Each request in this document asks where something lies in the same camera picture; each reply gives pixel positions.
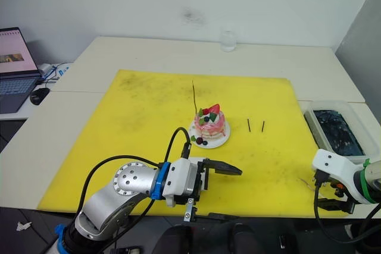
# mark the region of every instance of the laptop keyboard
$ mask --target laptop keyboard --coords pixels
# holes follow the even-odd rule
[[[0,95],[18,95],[25,93],[34,79],[1,80]]]

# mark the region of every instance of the white plate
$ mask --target white plate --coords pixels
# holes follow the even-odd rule
[[[230,136],[230,126],[226,120],[224,123],[224,131],[225,131],[225,136],[222,136],[222,137],[220,137],[218,139],[214,139],[214,140],[211,140],[211,139],[206,140],[208,142],[207,145],[204,145],[204,144],[199,145],[196,143],[196,141],[192,141],[192,144],[197,146],[197,147],[204,148],[204,149],[217,148],[217,147],[221,146],[223,143],[225,143],[229,139],[229,136]],[[188,133],[189,133],[189,137],[192,137],[192,136],[195,136],[196,138],[198,137],[196,134],[196,127],[195,127],[195,121],[194,120],[192,121],[192,124],[189,127]]]

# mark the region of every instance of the cake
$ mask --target cake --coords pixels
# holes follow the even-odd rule
[[[220,111],[220,105],[200,109],[195,116],[196,137],[203,140],[215,140],[225,136],[225,116]]]

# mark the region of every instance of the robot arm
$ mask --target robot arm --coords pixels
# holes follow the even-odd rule
[[[319,199],[318,207],[351,214],[356,204],[381,202],[381,161],[356,165],[346,157],[320,149],[313,169],[317,183],[330,182],[337,197],[347,196],[346,201]]]
[[[69,227],[61,228],[58,241],[48,253],[97,253],[128,223],[129,214],[143,199],[165,199],[167,206],[187,204],[185,221],[192,221],[202,189],[207,188],[209,169],[216,173],[241,175],[234,166],[207,158],[180,158],[151,168],[130,162],[85,203]]]

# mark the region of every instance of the laptop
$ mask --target laptop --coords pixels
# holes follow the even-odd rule
[[[20,29],[0,29],[0,114],[17,112],[40,77]]]

